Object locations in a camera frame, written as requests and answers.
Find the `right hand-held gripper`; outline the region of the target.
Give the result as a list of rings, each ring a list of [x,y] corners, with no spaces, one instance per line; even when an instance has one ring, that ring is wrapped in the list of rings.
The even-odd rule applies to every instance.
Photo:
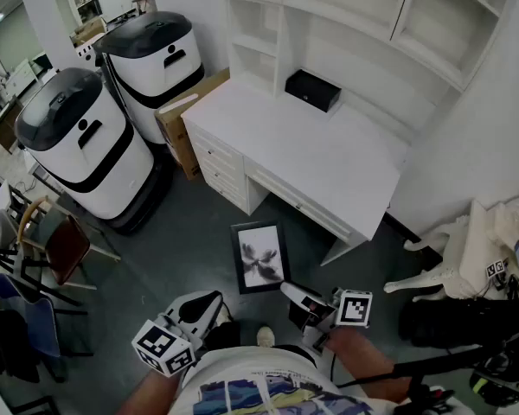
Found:
[[[321,354],[331,330],[341,326],[368,327],[373,294],[335,288],[330,299],[282,282],[281,292],[290,300],[289,320],[302,334],[302,343]]]

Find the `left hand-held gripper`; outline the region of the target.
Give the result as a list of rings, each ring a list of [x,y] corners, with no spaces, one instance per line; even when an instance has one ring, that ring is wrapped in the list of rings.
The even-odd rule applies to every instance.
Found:
[[[217,290],[178,297],[167,313],[147,320],[131,341],[139,359],[165,377],[195,365],[203,355],[204,338],[214,326],[223,304]]]

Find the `black object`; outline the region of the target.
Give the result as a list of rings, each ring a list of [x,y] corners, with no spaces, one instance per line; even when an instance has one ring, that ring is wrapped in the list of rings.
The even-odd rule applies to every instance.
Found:
[[[264,220],[230,227],[234,265],[241,295],[277,291],[291,280],[282,223]]]

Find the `person's right forearm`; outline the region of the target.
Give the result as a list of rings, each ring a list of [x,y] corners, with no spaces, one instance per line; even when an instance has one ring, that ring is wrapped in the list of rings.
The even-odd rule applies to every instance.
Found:
[[[355,380],[390,374],[394,370],[394,363],[354,327],[333,329],[325,347]],[[361,388],[369,398],[401,403],[407,398],[410,383],[410,378],[378,380],[362,384]]]

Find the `person's left forearm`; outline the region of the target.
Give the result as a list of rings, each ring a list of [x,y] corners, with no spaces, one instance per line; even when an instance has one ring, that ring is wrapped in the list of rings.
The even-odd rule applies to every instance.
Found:
[[[180,381],[180,374],[165,377],[150,371],[115,415],[168,415]]]

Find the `long white desk drawer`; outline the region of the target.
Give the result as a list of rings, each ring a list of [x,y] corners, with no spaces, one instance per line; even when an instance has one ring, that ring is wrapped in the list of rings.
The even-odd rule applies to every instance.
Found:
[[[339,239],[349,240],[356,231],[338,219],[334,214],[319,206],[288,182],[274,175],[269,170],[244,157],[244,169],[246,175],[266,188],[269,192],[299,210],[318,225],[333,233]]]

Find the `white desk with drawers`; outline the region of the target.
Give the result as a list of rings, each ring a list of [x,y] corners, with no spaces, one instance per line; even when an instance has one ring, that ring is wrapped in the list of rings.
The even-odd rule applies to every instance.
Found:
[[[288,182],[356,232],[323,263],[370,241],[401,175],[408,144],[364,112],[339,103],[325,113],[288,94],[270,96],[231,79],[183,113],[243,157]]]

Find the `white shelf cabinet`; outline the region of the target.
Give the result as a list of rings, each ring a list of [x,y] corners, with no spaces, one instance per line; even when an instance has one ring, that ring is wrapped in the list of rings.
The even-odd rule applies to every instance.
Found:
[[[231,74],[278,96],[303,69],[411,142],[470,86],[512,0],[283,0],[272,57],[234,45]]]

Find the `person's black trousers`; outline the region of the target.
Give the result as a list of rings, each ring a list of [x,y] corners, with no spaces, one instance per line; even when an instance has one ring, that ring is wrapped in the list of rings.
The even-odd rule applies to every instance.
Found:
[[[208,333],[205,337],[204,344],[208,351],[240,347],[240,324],[236,321],[223,322]],[[313,357],[299,346],[291,344],[277,344],[275,341],[275,346],[273,348],[298,354],[316,366]]]

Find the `person's printed white T-shirt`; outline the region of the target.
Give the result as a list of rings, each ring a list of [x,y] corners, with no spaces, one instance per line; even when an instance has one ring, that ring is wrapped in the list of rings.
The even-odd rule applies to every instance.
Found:
[[[304,357],[277,348],[205,354],[169,415],[393,415],[384,399],[347,396]]]

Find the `brown seat wooden chair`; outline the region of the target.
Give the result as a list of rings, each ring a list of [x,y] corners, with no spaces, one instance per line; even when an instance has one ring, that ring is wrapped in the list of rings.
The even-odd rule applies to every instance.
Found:
[[[64,219],[58,224],[55,230],[49,235],[44,243],[36,242],[25,235],[27,225],[33,219],[33,215],[40,210],[40,206],[47,203],[51,209],[55,209],[64,215]],[[115,262],[120,262],[120,255],[111,247],[102,248],[96,246],[87,236],[86,229],[90,229],[100,236],[105,234],[90,225],[90,223],[80,220],[75,214],[71,213],[58,203],[51,201],[47,196],[40,197],[31,202],[22,215],[17,230],[16,243],[19,249],[29,247],[36,251],[39,258],[35,259],[31,255],[23,255],[21,261],[21,270],[19,277],[25,283],[35,287],[39,292],[43,292],[49,296],[55,297],[64,303],[74,307],[80,307],[81,302],[74,300],[56,289],[52,289],[42,281],[33,278],[28,269],[35,267],[39,269],[48,269],[57,286],[68,286],[79,289],[87,289],[94,291],[95,286],[90,284],[75,284],[70,281],[76,269],[82,267],[84,258],[90,252],[96,252]]]

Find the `black pole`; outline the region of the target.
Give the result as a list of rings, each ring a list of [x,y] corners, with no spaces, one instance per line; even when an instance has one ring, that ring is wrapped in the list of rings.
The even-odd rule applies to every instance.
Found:
[[[446,354],[418,361],[394,363],[384,354],[380,354],[380,359],[373,355],[373,360],[378,360],[380,365],[368,366],[375,370],[378,367],[382,373],[359,377],[358,372],[350,372],[354,376],[342,384],[336,384],[338,389],[352,386],[372,384],[383,380],[397,380],[401,378],[416,378],[423,380],[427,375],[449,373],[459,369],[476,368],[492,357],[501,354],[506,349],[507,342],[494,342],[485,346],[464,350],[455,354]]]

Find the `blue chair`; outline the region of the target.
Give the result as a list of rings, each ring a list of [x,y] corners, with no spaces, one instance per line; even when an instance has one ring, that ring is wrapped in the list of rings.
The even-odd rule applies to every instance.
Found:
[[[31,289],[10,275],[2,273],[0,273],[0,300],[25,321],[29,345],[37,353],[40,362],[54,382],[64,383],[66,378],[55,373],[50,363],[52,358],[93,356],[90,350],[74,352],[62,347],[59,338],[57,316],[88,316],[87,311],[55,308],[52,300],[40,291]]]

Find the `black bag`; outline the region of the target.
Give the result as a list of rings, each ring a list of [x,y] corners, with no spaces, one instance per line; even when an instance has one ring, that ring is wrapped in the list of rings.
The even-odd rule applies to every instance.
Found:
[[[518,333],[519,300],[419,300],[407,303],[399,318],[400,338],[423,348],[486,345]]]

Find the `white carved table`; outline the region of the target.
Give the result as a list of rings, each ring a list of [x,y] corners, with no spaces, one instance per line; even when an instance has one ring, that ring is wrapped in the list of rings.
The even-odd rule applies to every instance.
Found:
[[[387,293],[436,287],[413,300],[519,299],[519,197],[489,210],[474,200],[467,215],[435,227],[417,243],[406,241],[404,248],[432,248],[442,261],[416,276],[385,283]],[[488,279],[485,268],[499,259],[508,260],[505,273]]]

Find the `white black service robot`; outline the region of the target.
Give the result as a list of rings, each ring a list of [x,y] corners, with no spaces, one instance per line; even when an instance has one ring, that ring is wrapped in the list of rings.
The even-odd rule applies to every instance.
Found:
[[[175,12],[146,13],[106,33],[94,49],[141,137],[165,145],[155,111],[205,76],[191,21]]]
[[[88,213],[120,234],[138,230],[172,182],[175,162],[148,144],[100,76],[69,67],[25,105],[19,143]]]

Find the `large cardboard box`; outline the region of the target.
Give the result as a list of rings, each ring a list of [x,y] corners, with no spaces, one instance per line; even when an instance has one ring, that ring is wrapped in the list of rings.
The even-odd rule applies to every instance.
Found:
[[[183,122],[183,113],[229,79],[230,71],[227,67],[219,73],[201,80],[154,112],[170,153],[188,180],[196,178],[200,173],[200,168]]]

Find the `small black-white patterned block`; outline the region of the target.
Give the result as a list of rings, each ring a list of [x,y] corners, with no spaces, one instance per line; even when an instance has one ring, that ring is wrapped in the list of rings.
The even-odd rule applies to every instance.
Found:
[[[485,268],[486,276],[488,279],[495,277],[496,275],[504,274],[506,271],[506,267],[508,265],[508,260],[497,260],[494,263],[491,263]]]

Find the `black box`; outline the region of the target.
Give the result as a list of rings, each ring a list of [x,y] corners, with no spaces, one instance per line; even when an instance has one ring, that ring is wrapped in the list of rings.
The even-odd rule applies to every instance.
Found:
[[[328,112],[339,100],[342,89],[299,69],[286,80],[285,91],[323,112]]]

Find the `black yellow helmet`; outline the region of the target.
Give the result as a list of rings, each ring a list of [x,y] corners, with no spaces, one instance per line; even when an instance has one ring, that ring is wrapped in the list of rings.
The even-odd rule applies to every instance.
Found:
[[[469,385],[488,405],[505,408],[519,403],[519,354],[506,351],[477,364]]]

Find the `small cardboard box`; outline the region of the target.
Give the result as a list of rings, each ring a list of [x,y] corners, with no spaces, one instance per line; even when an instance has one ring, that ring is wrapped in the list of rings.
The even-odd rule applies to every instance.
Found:
[[[106,32],[105,22],[101,17],[95,17],[83,25],[75,29],[74,33],[70,36],[71,42],[75,47],[78,47],[85,42],[88,42],[98,34],[104,34]]]

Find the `black clamp mount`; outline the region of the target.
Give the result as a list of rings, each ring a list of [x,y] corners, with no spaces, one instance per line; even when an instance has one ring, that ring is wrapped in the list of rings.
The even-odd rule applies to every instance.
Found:
[[[452,407],[449,400],[453,390],[432,390],[422,383],[411,383],[408,390],[409,402],[394,408],[393,415],[445,415]]]

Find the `grey chair with black legs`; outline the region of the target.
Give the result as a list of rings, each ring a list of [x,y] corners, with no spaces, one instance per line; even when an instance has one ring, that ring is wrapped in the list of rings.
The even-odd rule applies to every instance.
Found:
[[[0,267],[13,274],[18,257],[16,233],[29,199],[7,181],[0,186]]]

